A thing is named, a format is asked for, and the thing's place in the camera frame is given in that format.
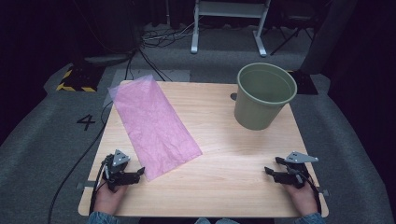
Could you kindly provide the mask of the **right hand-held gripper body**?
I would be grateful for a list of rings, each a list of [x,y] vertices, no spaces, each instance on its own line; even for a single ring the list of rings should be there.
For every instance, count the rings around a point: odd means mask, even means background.
[[[291,163],[290,166],[292,169],[287,170],[287,174],[293,177],[291,184],[295,188],[300,189],[310,177],[305,164],[307,162],[318,162],[318,158],[298,151],[292,151],[289,156],[285,158],[285,161]]]

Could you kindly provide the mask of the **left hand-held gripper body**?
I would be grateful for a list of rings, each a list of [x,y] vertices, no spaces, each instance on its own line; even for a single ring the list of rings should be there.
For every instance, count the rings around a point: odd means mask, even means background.
[[[132,185],[134,183],[134,173],[125,172],[130,159],[129,156],[118,149],[105,158],[103,179],[107,182],[110,190],[114,191],[117,186]]]

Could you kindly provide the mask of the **pink plastic bag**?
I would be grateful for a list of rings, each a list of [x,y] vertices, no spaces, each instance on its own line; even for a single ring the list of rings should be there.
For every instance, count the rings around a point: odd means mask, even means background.
[[[151,181],[202,155],[153,76],[108,90],[136,156]]]

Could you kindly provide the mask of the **green plastic bin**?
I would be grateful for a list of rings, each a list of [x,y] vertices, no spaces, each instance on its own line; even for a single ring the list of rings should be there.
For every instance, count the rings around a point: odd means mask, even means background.
[[[237,75],[234,117],[249,130],[264,130],[297,90],[296,81],[284,69],[269,63],[248,64]]]

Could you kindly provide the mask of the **person's right hand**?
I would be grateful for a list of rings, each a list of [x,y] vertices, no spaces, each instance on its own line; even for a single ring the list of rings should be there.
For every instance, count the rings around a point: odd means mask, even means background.
[[[291,185],[284,185],[284,189],[302,217],[315,214],[318,211],[315,193],[308,183],[305,183],[300,189]]]

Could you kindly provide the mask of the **person's left hand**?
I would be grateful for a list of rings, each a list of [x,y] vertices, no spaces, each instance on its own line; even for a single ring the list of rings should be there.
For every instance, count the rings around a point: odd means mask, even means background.
[[[97,190],[93,211],[113,216],[117,212],[127,189],[127,186],[117,186],[112,191],[107,184],[104,184]]]

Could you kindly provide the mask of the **person's legs in jeans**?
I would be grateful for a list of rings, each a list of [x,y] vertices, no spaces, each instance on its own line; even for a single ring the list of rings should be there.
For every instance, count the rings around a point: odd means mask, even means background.
[[[221,219],[209,219],[206,217],[199,217],[194,224],[240,224],[237,221],[234,221],[232,219],[229,218],[221,218]]]

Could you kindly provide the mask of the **black yellow striped base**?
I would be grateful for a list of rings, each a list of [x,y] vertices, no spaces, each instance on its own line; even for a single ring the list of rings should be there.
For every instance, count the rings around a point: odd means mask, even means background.
[[[317,95],[318,91],[315,87],[311,76],[301,72],[300,70],[297,71],[289,71],[289,74],[293,77],[297,84],[297,93],[298,94],[306,94],[306,95]]]
[[[70,66],[56,90],[96,92],[104,71],[104,67],[93,65]]]

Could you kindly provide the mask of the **grey flat stand base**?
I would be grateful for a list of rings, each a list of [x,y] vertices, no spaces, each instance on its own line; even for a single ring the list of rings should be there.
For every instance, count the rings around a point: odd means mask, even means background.
[[[85,63],[96,66],[113,66],[124,63],[132,57],[133,54],[107,54],[101,56],[86,57],[84,61]]]

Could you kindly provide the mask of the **black tripod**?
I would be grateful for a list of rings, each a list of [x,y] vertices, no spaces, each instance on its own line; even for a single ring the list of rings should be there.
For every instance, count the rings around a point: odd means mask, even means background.
[[[292,30],[292,33],[289,36],[285,36],[282,28],[288,28]],[[316,24],[313,19],[304,19],[304,18],[291,18],[291,19],[284,19],[280,25],[277,26],[278,30],[284,37],[283,42],[276,47],[270,55],[274,55],[278,52],[281,48],[283,48],[290,40],[294,37],[297,37],[301,31],[304,31],[310,41],[313,41],[316,37],[315,33]]]

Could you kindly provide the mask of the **grey pillar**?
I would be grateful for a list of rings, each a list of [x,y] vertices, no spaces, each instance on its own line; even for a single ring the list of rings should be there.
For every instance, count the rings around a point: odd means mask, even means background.
[[[347,26],[358,0],[333,0],[329,12],[307,52],[300,71],[308,75],[320,74]]]

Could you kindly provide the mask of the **white metal stand frame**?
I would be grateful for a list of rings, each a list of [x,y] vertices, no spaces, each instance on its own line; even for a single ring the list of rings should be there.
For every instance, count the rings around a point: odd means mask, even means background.
[[[230,2],[209,2],[205,0],[195,0],[193,11],[194,27],[191,39],[191,53],[198,52],[199,41],[199,20],[203,16],[235,17],[259,19],[258,29],[253,31],[253,37],[262,57],[267,56],[266,49],[262,43],[262,30],[268,14],[272,0],[264,0],[263,3],[230,3]]]

